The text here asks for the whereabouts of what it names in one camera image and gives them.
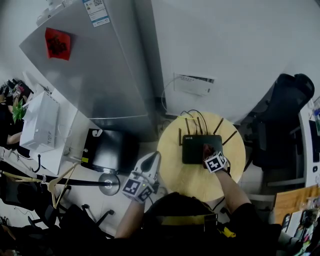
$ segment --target office chair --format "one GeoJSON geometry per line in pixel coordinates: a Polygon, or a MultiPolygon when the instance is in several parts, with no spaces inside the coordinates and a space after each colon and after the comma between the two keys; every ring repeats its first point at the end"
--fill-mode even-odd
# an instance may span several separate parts
{"type": "Polygon", "coordinates": [[[75,204],[63,215],[60,221],[60,228],[64,234],[70,238],[68,240],[69,250],[73,255],[98,255],[99,252],[105,251],[107,238],[114,238],[112,235],[103,232],[99,225],[113,210],[108,210],[97,222],[94,222],[88,215],[87,204],[81,206],[82,210],[75,204]]]}
{"type": "Polygon", "coordinates": [[[314,93],[315,86],[305,74],[278,77],[266,111],[254,116],[252,134],[245,135],[252,142],[245,145],[253,148],[250,160],[255,166],[280,169],[290,165],[290,147],[295,144],[290,132],[299,126],[298,114],[314,93]]]}
{"type": "MultiPolygon", "coordinates": [[[[4,161],[0,161],[0,170],[14,175],[26,176],[23,172],[4,161]]],[[[66,190],[70,189],[71,187],[67,186],[62,193],[64,194],[66,190]]],[[[63,211],[67,210],[60,204],[58,204],[57,209],[54,209],[52,195],[48,191],[47,185],[36,182],[14,182],[5,175],[1,175],[0,177],[0,198],[6,205],[35,211],[40,219],[31,220],[28,217],[30,225],[33,227],[36,227],[36,223],[43,222],[50,228],[55,225],[57,218],[61,219],[62,214],[59,209],[63,211]]]]}

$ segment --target wooden hanger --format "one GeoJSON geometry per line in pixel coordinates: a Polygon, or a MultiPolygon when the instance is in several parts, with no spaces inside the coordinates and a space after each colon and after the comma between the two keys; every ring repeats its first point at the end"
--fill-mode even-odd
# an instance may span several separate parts
{"type": "Polygon", "coordinates": [[[55,195],[55,186],[56,186],[56,184],[57,184],[59,181],[61,181],[64,176],[66,176],[68,173],[71,172],[71,173],[70,173],[70,176],[69,176],[69,178],[66,180],[65,185],[64,185],[64,188],[63,188],[63,190],[62,190],[62,191],[64,191],[64,189],[67,187],[68,181],[69,181],[71,175],[73,174],[74,170],[76,169],[76,166],[77,166],[77,165],[78,165],[77,163],[74,163],[73,166],[72,166],[69,170],[67,170],[63,175],[61,175],[61,176],[59,176],[58,178],[55,178],[55,179],[53,179],[53,180],[51,180],[51,181],[49,182],[49,184],[48,184],[48,191],[51,193],[51,196],[52,196],[52,205],[53,205],[53,208],[54,208],[54,209],[57,209],[57,206],[58,206],[58,204],[59,204],[59,202],[60,202],[60,200],[61,200],[61,197],[62,197],[62,193],[60,193],[60,196],[59,196],[59,198],[58,198],[58,200],[57,200],[57,202],[56,202],[56,195],[55,195]]]}

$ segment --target white desk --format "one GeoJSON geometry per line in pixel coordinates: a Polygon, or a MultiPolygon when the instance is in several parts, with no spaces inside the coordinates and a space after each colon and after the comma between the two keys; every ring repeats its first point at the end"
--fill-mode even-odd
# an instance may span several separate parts
{"type": "Polygon", "coordinates": [[[302,133],[303,144],[303,162],[304,162],[304,176],[303,178],[296,178],[291,180],[269,182],[268,186],[285,186],[293,184],[304,183],[304,186],[310,187],[320,183],[320,162],[313,161],[313,147],[309,120],[315,120],[312,115],[312,109],[309,104],[306,104],[299,113],[300,128],[302,133]],[[313,168],[317,166],[318,170],[313,172],[313,168]]]}
{"type": "MultiPolygon", "coordinates": [[[[40,162],[42,166],[47,168],[53,174],[57,175],[59,173],[60,164],[64,156],[66,143],[68,144],[69,141],[69,138],[64,138],[68,136],[69,130],[72,127],[78,110],[56,89],[53,91],[51,96],[60,104],[55,133],[55,145],[53,150],[40,153],[40,162]],[[63,137],[58,132],[58,125],[63,137]]],[[[38,154],[39,153],[35,151],[30,152],[30,156],[36,161],[38,161],[38,154]]]]}

